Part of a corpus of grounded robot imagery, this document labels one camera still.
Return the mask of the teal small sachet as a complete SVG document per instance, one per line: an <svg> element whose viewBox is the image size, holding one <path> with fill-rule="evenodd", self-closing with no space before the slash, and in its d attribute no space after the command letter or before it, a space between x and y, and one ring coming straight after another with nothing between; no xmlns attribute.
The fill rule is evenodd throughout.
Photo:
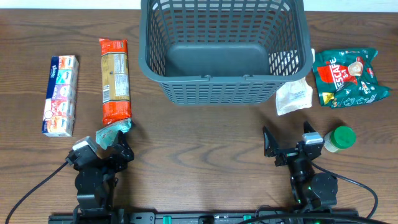
<svg viewBox="0 0 398 224"><path fill-rule="evenodd" d="M116 121L115 123L109 124L96 132L96 143L100 145L102 149L107 150L108 147L114 145L118 132L125 134L129 132L131 128L131 118Z"/></svg>

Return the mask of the green lid jar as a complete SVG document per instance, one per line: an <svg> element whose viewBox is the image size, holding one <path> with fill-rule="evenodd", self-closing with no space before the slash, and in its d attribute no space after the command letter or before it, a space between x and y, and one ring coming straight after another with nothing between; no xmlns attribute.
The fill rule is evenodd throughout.
<svg viewBox="0 0 398 224"><path fill-rule="evenodd" d="M356 142L356 134L348 126L339 126L324 136L327 151L337 153L350 148Z"/></svg>

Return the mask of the green Nescafe bag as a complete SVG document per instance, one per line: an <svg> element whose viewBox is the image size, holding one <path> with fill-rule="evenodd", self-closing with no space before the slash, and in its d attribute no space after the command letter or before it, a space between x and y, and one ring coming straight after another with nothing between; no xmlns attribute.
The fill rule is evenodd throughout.
<svg viewBox="0 0 398 224"><path fill-rule="evenodd" d="M390 96L390 88L378 84L371 65L374 48L331 49L316 53L313 74L320 104L347 108L371 104Z"/></svg>

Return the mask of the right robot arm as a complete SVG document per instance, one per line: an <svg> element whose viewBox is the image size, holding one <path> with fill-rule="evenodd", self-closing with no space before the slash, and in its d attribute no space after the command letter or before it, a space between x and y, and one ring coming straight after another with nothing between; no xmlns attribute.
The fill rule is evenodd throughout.
<svg viewBox="0 0 398 224"><path fill-rule="evenodd" d="M325 172L316 173L312 161L321 155L325 141L309 122L304 122L302 140L281 149L271 132L263 127L264 155L275 158L275 166L287 166L290 184L301 212L326 210L336 205L338 181Z"/></svg>

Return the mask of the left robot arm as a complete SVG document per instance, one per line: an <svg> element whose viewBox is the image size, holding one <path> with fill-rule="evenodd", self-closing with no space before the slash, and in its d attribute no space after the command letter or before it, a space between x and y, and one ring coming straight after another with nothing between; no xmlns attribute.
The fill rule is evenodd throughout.
<svg viewBox="0 0 398 224"><path fill-rule="evenodd" d="M78 171L75 179L77 200L85 215L105 215L113 209L114 188L118 182L116 173L127 169L127 164L134 160L122 131L117 132L111 147L115 153L101 159L87 136L76 142L70 151L71 163Z"/></svg>

